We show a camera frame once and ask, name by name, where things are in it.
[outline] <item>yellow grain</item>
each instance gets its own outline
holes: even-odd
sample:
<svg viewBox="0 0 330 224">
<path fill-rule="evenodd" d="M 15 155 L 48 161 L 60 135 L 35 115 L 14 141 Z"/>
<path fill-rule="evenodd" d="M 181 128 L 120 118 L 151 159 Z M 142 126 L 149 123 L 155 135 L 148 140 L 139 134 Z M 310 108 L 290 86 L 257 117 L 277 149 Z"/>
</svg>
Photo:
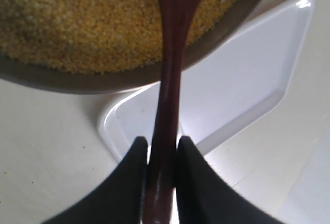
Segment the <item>yellow grain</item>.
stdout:
<svg viewBox="0 0 330 224">
<path fill-rule="evenodd" d="M 202 0 L 188 44 L 235 1 Z M 0 0 L 0 34 L 2 54 L 71 73 L 119 72 L 161 60 L 157 0 Z"/>
</svg>

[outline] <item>white table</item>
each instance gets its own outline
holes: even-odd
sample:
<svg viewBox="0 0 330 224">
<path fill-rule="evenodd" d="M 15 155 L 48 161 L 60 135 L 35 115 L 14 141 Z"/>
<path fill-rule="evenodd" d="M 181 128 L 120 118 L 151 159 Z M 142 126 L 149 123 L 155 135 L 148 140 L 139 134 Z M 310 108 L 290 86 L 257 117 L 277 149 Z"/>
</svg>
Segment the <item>white table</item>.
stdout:
<svg viewBox="0 0 330 224">
<path fill-rule="evenodd" d="M 255 15 L 284 0 L 265 0 Z M 275 214 L 330 126 L 328 0 L 315 18 L 284 101 L 206 159 L 231 186 Z M 0 80 L 0 223 L 35 224 L 100 184 L 116 164 L 95 129 L 114 96 L 44 92 Z"/>
</svg>

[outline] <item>spoon handle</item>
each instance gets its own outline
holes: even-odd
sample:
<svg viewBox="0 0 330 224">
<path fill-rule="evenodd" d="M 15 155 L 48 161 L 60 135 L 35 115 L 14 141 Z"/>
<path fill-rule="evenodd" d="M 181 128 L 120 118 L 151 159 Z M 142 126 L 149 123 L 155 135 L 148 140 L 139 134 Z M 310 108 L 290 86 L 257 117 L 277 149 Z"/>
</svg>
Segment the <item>spoon handle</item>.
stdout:
<svg viewBox="0 0 330 224">
<path fill-rule="evenodd" d="M 170 223 L 182 63 L 191 22 L 201 0 L 158 0 L 163 61 L 150 163 L 144 224 Z"/>
</svg>

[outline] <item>wooden spoon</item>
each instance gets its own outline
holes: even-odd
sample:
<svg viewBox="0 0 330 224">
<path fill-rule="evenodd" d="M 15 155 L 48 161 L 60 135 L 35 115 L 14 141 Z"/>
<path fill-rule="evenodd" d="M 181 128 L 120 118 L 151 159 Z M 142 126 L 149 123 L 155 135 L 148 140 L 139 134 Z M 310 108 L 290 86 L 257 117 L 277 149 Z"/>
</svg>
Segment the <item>wooden spoon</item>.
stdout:
<svg viewBox="0 0 330 224">
<path fill-rule="evenodd" d="M 189 28 L 201 0 L 158 1 L 162 17 L 163 62 L 147 168 L 144 224 L 170 223 L 182 62 Z"/>
</svg>

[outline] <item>bowl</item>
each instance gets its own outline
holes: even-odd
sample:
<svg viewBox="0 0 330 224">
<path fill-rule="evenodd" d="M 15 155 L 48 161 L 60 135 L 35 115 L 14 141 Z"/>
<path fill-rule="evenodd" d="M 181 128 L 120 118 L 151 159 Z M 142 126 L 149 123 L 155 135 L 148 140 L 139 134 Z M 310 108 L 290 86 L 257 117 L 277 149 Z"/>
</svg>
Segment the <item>bowl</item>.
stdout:
<svg viewBox="0 0 330 224">
<path fill-rule="evenodd" d="M 226 41 L 261 0 L 237 0 L 215 28 L 193 43 L 186 52 L 183 69 L 201 61 Z M 24 64 L 0 56 L 0 78 L 32 88 L 73 94 L 118 93 L 151 84 L 160 79 L 161 63 L 132 71 L 103 75 L 70 74 Z"/>
</svg>

